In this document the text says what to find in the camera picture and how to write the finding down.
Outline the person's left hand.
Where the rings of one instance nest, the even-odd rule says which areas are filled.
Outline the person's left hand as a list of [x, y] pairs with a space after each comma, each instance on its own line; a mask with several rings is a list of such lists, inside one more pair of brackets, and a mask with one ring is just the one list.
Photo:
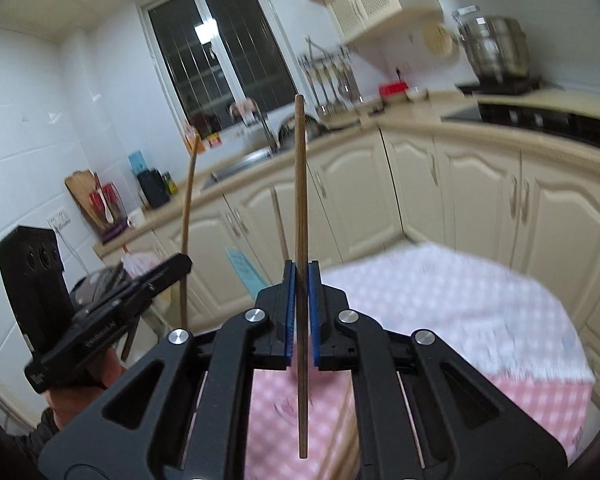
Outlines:
[[112, 347], [94, 365], [100, 381], [98, 387], [50, 389], [44, 394], [57, 430], [63, 430], [126, 372]]

